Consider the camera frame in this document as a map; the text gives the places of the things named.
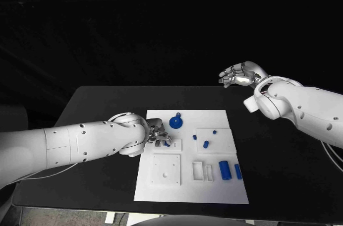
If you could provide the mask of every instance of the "blue object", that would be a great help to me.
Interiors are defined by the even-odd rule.
[[[172,128],[181,128],[182,127],[182,118],[181,118],[181,113],[176,113],[176,116],[171,119],[171,127]]]
[[[209,147],[209,141],[205,141],[204,148],[208,148],[208,147]]]
[[[222,173],[222,179],[224,180],[232,179],[228,161],[220,162],[220,168],[221,168],[221,173]]]
[[[237,174],[238,174],[238,180],[243,179],[243,174],[241,174],[241,169],[240,169],[240,165],[235,164],[235,169],[237,169]]]

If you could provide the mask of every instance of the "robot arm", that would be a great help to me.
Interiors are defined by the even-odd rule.
[[[251,61],[230,67],[220,83],[250,85],[254,95],[244,101],[253,113],[258,109],[270,119],[287,118],[297,129],[320,141],[343,148],[343,95],[297,81],[269,76]]]
[[[111,121],[0,133],[0,188],[45,169],[88,162],[117,152],[132,157],[146,143],[172,143],[160,119],[124,113]]]

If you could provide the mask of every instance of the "hole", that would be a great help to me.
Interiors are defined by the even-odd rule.
[[[333,125],[329,124],[329,125],[328,125],[328,130],[332,130],[332,128],[333,128]]]

